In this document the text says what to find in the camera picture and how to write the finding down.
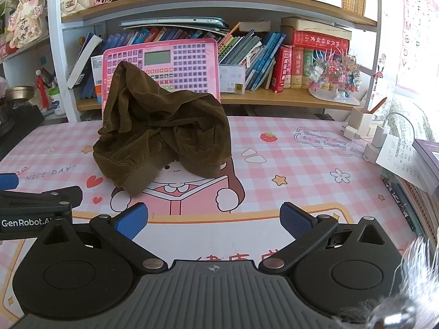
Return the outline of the brown velvet garment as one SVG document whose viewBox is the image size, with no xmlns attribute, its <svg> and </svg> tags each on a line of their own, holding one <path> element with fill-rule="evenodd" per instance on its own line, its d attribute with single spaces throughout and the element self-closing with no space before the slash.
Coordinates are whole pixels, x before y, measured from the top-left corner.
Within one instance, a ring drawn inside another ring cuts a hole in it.
<svg viewBox="0 0 439 329">
<path fill-rule="evenodd" d="M 115 69 L 98 134 L 94 161 L 131 196 L 175 160 L 190 173 L 212 178 L 231 157 L 229 120 L 213 95 L 166 91 L 128 62 Z"/>
</svg>

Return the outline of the black desk side object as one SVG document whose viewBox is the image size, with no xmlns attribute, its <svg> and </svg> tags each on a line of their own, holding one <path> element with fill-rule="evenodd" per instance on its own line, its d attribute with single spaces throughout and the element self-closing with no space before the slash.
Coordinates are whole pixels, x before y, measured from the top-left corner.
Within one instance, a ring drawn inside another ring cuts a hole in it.
<svg viewBox="0 0 439 329">
<path fill-rule="evenodd" d="M 37 106 L 20 106 L 1 125 L 1 159 L 44 121 Z"/>
</svg>

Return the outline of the pink checkered cartoon desk mat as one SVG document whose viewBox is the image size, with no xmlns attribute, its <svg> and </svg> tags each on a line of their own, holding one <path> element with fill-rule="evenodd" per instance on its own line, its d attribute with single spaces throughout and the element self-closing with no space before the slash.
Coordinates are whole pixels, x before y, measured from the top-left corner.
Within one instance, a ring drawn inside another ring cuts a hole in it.
<svg viewBox="0 0 439 329">
<path fill-rule="evenodd" d="M 1 240 L 2 328 L 358 328 L 353 311 L 399 290 L 415 237 L 365 141 L 334 121 L 231 117 L 231 157 L 212 178 L 174 161 L 136 197 L 103 176 L 92 154 L 97 121 L 40 126 L 2 161 L 15 192 L 79 186 L 73 223 Z M 290 202 L 339 226 L 287 273 L 262 260 L 294 241 L 280 224 Z M 148 209 L 133 239 L 164 260 L 142 273 L 89 221 L 135 203 Z"/>
</svg>

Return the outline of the brass round tin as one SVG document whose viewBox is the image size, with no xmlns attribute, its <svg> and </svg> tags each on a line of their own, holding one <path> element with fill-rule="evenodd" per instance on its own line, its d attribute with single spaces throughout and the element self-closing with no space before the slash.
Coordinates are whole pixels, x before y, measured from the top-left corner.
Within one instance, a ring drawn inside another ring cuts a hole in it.
<svg viewBox="0 0 439 329">
<path fill-rule="evenodd" d="M 7 101 L 30 100 L 33 97 L 34 89 L 32 86 L 15 86 L 4 92 L 4 98 Z"/>
</svg>

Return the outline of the red tassel ornament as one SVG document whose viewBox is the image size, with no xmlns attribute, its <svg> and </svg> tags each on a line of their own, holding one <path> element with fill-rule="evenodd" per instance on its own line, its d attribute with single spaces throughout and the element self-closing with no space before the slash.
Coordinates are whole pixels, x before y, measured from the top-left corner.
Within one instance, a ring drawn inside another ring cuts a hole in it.
<svg viewBox="0 0 439 329">
<path fill-rule="evenodd" d="M 48 102 L 47 94 L 45 92 L 45 85 L 43 82 L 43 77 L 42 77 L 42 73 L 41 73 L 40 69 L 36 70 L 36 80 L 37 80 L 38 89 L 40 91 L 43 109 L 48 110 L 49 109 L 49 102 Z"/>
</svg>

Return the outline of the white tub with green lid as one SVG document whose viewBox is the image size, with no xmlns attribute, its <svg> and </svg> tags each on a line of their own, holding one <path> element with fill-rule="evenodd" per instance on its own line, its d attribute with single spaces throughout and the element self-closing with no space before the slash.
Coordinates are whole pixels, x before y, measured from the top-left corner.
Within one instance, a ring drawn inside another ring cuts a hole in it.
<svg viewBox="0 0 439 329">
<path fill-rule="evenodd" d="M 63 106 L 63 101 L 61 98 L 61 93 L 59 87 L 53 87 L 48 90 L 48 96 L 51 103 L 51 108 L 54 110 L 54 114 L 57 116 L 65 116 L 66 111 Z"/>
</svg>

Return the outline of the white power adapter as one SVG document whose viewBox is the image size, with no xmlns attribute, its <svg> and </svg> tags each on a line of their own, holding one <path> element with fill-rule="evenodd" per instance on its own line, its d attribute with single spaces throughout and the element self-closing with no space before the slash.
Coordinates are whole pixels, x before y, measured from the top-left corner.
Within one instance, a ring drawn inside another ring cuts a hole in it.
<svg viewBox="0 0 439 329">
<path fill-rule="evenodd" d="M 363 152 L 363 160 L 369 163 L 376 163 L 376 159 L 379 156 L 381 148 L 385 142 L 387 135 L 389 134 L 390 128 L 388 126 L 377 126 L 373 139 L 368 142 L 365 146 Z"/>
</svg>

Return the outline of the stack of books at right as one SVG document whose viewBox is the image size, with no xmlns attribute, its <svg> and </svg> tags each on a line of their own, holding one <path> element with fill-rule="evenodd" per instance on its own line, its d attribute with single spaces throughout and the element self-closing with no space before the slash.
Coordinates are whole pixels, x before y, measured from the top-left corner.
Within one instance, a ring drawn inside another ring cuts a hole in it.
<svg viewBox="0 0 439 329">
<path fill-rule="evenodd" d="M 438 243 L 438 144 L 389 135 L 376 164 L 382 182 L 417 236 Z"/>
</svg>

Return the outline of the white pen holder box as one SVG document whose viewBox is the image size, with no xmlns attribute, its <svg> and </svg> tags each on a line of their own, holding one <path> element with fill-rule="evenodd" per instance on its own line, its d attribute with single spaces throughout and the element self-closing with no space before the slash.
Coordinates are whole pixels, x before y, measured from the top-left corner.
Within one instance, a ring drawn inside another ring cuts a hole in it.
<svg viewBox="0 0 439 329">
<path fill-rule="evenodd" d="M 368 109 L 361 107 L 354 107 L 347 120 L 347 129 L 355 131 L 360 137 L 366 137 L 373 114 Z"/>
</svg>

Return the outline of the leaning white paperback book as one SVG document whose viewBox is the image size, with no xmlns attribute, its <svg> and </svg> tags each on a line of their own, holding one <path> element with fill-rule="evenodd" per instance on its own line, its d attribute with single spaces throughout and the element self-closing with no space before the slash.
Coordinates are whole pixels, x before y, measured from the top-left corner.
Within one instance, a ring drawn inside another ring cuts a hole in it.
<svg viewBox="0 0 439 329">
<path fill-rule="evenodd" d="M 67 87 L 70 89 L 79 86 L 85 79 L 87 71 L 89 70 L 89 62 L 94 53 L 94 50 L 102 43 L 103 39 L 96 34 L 89 33 L 86 41 L 80 50 L 76 63 L 71 70 L 70 76 L 67 79 Z"/>
</svg>

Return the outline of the colourful crystal flower ornament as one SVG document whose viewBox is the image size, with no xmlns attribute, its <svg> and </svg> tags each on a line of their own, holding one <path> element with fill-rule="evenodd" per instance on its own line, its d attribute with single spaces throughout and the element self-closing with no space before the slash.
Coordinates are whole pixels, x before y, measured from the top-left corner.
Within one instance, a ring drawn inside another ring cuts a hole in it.
<svg viewBox="0 0 439 329">
<path fill-rule="evenodd" d="M 359 105 L 354 94 L 359 91 L 362 78 L 355 56 L 316 50 L 307 71 L 308 91 L 318 100 Z"/>
</svg>

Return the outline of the pink doll figurine decoration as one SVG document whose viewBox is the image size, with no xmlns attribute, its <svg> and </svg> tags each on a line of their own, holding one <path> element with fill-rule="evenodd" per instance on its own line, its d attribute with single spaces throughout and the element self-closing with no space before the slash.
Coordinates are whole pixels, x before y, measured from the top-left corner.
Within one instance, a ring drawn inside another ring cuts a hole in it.
<svg viewBox="0 0 439 329">
<path fill-rule="evenodd" d="M 20 49 L 48 34 L 45 0 L 19 0 L 8 18 L 10 48 Z"/>
</svg>

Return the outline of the clear plastic card box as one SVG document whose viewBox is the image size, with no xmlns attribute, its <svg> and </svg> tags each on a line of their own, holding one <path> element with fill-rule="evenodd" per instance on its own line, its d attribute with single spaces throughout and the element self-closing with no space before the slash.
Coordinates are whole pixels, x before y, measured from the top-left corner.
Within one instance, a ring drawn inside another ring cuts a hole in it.
<svg viewBox="0 0 439 329">
<path fill-rule="evenodd" d="M 245 93 L 246 67 L 219 65 L 219 91 L 221 93 Z"/>
</svg>

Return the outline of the red thick dictionary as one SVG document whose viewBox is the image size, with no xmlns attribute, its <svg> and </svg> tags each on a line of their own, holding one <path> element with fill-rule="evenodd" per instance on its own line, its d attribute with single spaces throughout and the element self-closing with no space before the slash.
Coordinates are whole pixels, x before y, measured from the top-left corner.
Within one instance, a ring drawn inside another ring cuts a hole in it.
<svg viewBox="0 0 439 329">
<path fill-rule="evenodd" d="M 275 56 L 270 88 L 274 93 L 281 93 L 291 86 L 292 45 L 281 45 Z"/>
</svg>

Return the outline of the pink keyboard learning tablet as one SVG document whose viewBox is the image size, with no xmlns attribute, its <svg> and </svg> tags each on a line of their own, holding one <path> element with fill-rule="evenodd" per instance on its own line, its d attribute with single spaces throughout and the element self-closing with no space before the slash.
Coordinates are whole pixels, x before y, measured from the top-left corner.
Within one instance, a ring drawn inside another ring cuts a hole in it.
<svg viewBox="0 0 439 329">
<path fill-rule="evenodd" d="M 190 90 L 220 98 L 217 43 L 176 39 L 111 48 L 103 53 L 100 104 L 104 108 L 117 66 L 128 62 L 167 91 Z"/>
</svg>

